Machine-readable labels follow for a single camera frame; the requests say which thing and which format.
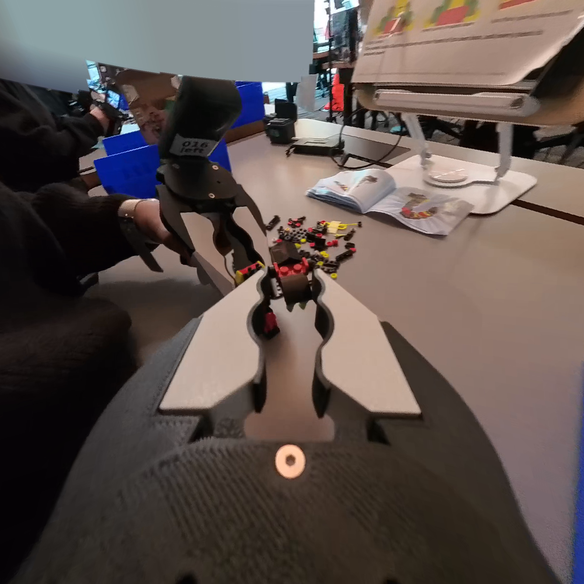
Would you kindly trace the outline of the person's left hand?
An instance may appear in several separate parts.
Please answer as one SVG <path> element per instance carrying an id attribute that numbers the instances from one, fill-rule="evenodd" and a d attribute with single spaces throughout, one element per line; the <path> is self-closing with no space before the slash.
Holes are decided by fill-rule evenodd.
<path id="1" fill-rule="evenodd" d="M 159 201 L 139 199 L 131 202 L 130 215 L 139 233 L 151 244 L 158 244 L 175 252 L 182 263 L 190 264 L 191 254 L 187 246 L 165 227 Z"/>

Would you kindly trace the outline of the lego instruction booklet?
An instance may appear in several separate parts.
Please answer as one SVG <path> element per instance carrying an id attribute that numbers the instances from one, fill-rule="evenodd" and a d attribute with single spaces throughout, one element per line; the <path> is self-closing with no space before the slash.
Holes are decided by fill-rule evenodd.
<path id="1" fill-rule="evenodd" d="M 423 187 L 398 186 L 380 169 L 342 171 L 319 180 L 307 197 L 361 215 L 386 215 L 424 235 L 445 237 L 472 212 L 473 205 Z"/>

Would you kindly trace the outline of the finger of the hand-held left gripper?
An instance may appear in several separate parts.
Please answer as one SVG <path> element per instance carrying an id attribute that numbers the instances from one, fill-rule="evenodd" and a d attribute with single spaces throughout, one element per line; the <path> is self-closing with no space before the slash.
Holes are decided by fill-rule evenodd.
<path id="1" fill-rule="evenodd" d="M 234 285 L 237 270 L 258 261 L 266 266 L 264 259 L 254 247 L 252 237 L 235 221 L 232 213 L 213 213 L 213 244 L 224 261 L 223 269 L 217 270 L 227 276 Z"/>
<path id="2" fill-rule="evenodd" d="M 196 269 L 201 284 L 211 286 L 222 297 L 229 295 L 235 288 L 234 283 L 227 276 L 218 271 L 197 251 L 191 254 L 189 266 Z"/>

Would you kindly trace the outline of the black device box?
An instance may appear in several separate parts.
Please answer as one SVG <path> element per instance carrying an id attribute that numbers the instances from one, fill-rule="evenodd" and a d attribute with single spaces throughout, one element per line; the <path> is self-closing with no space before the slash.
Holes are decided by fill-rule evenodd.
<path id="1" fill-rule="evenodd" d="M 273 145 L 292 144 L 296 137 L 297 106 L 294 102 L 277 101 L 274 112 L 266 113 L 263 127 L 267 138 Z"/>

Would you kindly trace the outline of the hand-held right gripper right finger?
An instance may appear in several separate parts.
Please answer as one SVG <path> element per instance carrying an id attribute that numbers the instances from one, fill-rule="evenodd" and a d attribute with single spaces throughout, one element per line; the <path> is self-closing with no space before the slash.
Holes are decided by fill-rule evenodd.
<path id="1" fill-rule="evenodd" d="M 376 417 L 418 418 L 420 406 L 376 314 L 321 270 L 312 283 L 322 336 L 315 373 L 324 389 Z"/>

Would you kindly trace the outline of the flat black device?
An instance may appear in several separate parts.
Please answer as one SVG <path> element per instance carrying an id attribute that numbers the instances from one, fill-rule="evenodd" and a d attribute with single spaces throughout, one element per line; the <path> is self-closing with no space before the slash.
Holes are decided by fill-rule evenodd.
<path id="1" fill-rule="evenodd" d="M 337 135 L 328 138 L 296 137 L 286 151 L 286 156 L 291 154 L 336 157 L 344 152 L 345 141 Z"/>

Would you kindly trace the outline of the blue plastic bin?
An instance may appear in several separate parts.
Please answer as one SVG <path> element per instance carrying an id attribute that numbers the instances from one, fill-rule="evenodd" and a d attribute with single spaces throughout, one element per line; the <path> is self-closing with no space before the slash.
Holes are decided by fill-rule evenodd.
<path id="1" fill-rule="evenodd" d="M 213 159 L 221 135 L 208 128 L 176 127 L 147 145 L 139 132 L 104 139 L 96 170 L 108 194 L 150 196 L 155 189 L 193 207 L 234 205 L 239 186 L 229 167 Z"/>
<path id="2" fill-rule="evenodd" d="M 262 121 L 265 116 L 264 91 L 261 82 L 236 81 L 241 98 L 242 110 L 231 128 L 246 126 Z"/>

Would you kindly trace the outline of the pile of lego pieces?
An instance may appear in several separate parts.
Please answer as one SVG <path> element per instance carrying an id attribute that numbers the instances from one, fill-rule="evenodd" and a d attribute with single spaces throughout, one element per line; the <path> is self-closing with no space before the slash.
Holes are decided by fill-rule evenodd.
<path id="1" fill-rule="evenodd" d="M 306 216 L 281 220 L 274 215 L 265 224 L 269 238 L 271 272 L 277 279 L 288 276 L 309 276 L 322 271 L 331 279 L 338 279 L 339 269 L 356 254 L 354 237 L 363 226 L 357 223 L 317 221 L 306 225 Z"/>

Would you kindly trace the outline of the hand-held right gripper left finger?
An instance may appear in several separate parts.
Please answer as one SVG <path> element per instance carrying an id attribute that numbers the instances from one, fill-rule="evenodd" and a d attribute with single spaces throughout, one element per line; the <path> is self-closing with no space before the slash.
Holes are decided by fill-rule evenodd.
<path id="1" fill-rule="evenodd" d="M 260 269 L 206 311 L 160 402 L 167 414 L 247 416 L 266 402 L 266 361 L 253 316 L 264 307 Z"/>

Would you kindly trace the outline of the printed paper sheet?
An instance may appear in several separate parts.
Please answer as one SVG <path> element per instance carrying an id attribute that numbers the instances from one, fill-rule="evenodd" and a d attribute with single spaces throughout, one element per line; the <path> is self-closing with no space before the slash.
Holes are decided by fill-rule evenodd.
<path id="1" fill-rule="evenodd" d="M 583 1 L 374 1 L 355 84 L 499 87 L 583 29 Z"/>

